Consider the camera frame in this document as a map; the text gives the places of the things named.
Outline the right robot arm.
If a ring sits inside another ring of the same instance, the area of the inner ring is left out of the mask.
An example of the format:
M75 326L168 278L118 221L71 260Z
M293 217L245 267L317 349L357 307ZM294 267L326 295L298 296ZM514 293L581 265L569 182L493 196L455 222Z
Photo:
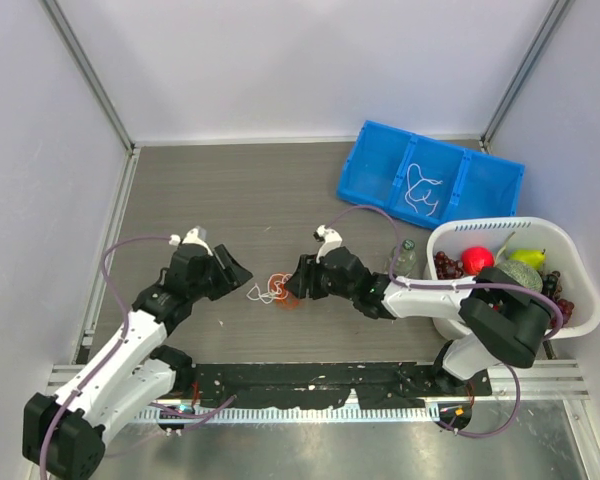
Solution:
M463 322L469 334L445 344L430 375L435 389L445 395L457 393L477 373L497 364L531 368L560 313L542 294L495 267L483 269L474 279L393 279L371 272L345 247L301 256L284 288L298 299L344 298L372 319Z

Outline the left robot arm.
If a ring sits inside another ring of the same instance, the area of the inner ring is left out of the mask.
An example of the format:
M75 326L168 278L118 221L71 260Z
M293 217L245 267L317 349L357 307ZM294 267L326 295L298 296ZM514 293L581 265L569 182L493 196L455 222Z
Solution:
M23 456L42 478L88 479L118 433L153 400L185 397L195 367L166 346L201 299L218 300L252 277L219 245L181 243L158 280L123 310L123 323L98 354L54 394L24 407Z

